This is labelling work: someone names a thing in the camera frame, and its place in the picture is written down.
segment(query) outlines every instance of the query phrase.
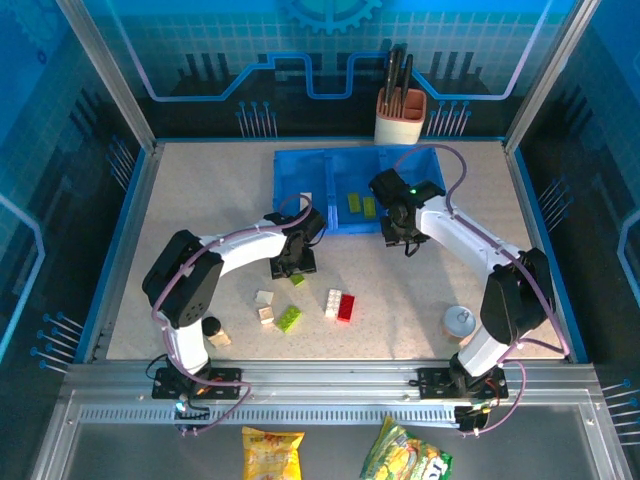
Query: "red block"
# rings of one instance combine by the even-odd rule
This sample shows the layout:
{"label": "red block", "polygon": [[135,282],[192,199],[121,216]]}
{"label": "red block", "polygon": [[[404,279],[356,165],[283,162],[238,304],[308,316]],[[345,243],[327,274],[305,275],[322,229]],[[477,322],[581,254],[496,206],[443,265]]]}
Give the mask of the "red block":
{"label": "red block", "polygon": [[343,322],[351,321],[351,312],[353,311],[353,303],[356,301],[356,297],[353,295],[342,294],[340,300],[340,308],[338,309],[338,320]]}

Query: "chip bag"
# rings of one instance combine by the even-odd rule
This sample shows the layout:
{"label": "chip bag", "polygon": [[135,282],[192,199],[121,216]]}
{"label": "chip bag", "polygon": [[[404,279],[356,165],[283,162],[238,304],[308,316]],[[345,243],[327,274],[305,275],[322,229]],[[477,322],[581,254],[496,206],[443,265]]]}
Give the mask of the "chip bag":
{"label": "chip bag", "polygon": [[362,480],[448,480],[453,458],[407,432],[391,417],[364,462]]}
{"label": "chip bag", "polygon": [[244,480],[302,480],[298,447],[303,437],[243,427]]}

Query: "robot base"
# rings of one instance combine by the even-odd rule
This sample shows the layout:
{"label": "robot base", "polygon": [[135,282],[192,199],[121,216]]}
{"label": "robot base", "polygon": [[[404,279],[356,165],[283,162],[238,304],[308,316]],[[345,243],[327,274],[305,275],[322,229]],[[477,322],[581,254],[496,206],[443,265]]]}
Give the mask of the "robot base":
{"label": "robot base", "polygon": [[501,368],[494,368],[487,375],[468,384],[465,391],[456,386],[449,368],[419,368],[416,372],[418,380],[410,380],[409,385],[418,387],[420,400],[490,400],[496,398],[496,391],[499,398],[509,398],[509,389]]}
{"label": "robot base", "polygon": [[[190,395],[197,400],[237,400],[240,398],[240,387],[211,387],[209,385],[194,385],[194,382],[182,375],[171,362],[166,368],[156,370],[151,398],[156,400],[178,400],[180,395]],[[197,377],[207,378],[217,382],[237,382],[242,380],[242,370],[239,368],[214,368],[205,366]],[[195,395],[198,386],[203,390]]]}

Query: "white table surface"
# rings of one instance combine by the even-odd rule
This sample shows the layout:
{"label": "white table surface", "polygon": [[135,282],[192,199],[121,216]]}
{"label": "white table surface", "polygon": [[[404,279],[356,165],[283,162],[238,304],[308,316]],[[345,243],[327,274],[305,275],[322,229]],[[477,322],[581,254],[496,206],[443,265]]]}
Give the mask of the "white table surface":
{"label": "white table surface", "polygon": [[[145,274],[178,230],[196,235],[230,232],[272,211],[273,152],[357,146],[344,142],[170,143],[166,145],[127,279],[108,359],[150,359],[164,352],[141,285]],[[498,142],[450,142],[465,156],[467,180],[454,202],[505,240],[530,248],[506,159]],[[438,151],[448,186],[458,178],[457,159]],[[452,305],[479,315],[482,288],[456,257],[429,241],[411,259],[403,248],[385,248],[381,234],[326,236],[314,247],[318,272],[294,287],[272,280],[268,260],[234,270],[218,283],[210,312],[232,345],[210,355],[249,359],[449,358],[460,347],[441,333]],[[350,323],[328,320],[330,288],[356,297]],[[257,290],[275,292],[276,319],[289,305],[303,312],[287,334],[263,326],[254,302]],[[557,344],[549,322],[530,335]],[[514,356],[553,358],[527,346]]]}

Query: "green block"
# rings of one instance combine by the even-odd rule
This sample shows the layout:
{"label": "green block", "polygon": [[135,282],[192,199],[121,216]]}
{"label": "green block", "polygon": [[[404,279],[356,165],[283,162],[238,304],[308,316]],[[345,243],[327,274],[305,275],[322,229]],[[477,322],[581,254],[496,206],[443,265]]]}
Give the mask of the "green block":
{"label": "green block", "polygon": [[364,197],[362,204],[364,205],[364,218],[376,218],[376,201],[373,197]]}
{"label": "green block", "polygon": [[360,208],[360,196],[357,193],[350,193],[347,198],[349,199],[349,212],[360,213],[362,210]]}
{"label": "green block", "polygon": [[280,319],[278,320],[278,328],[282,330],[284,333],[287,333],[293,324],[300,318],[302,312],[297,307],[289,307],[287,311],[282,314]]}
{"label": "green block", "polygon": [[304,282],[304,277],[299,273],[294,273],[289,277],[289,280],[291,280],[291,283],[293,283],[297,287],[302,282]]}

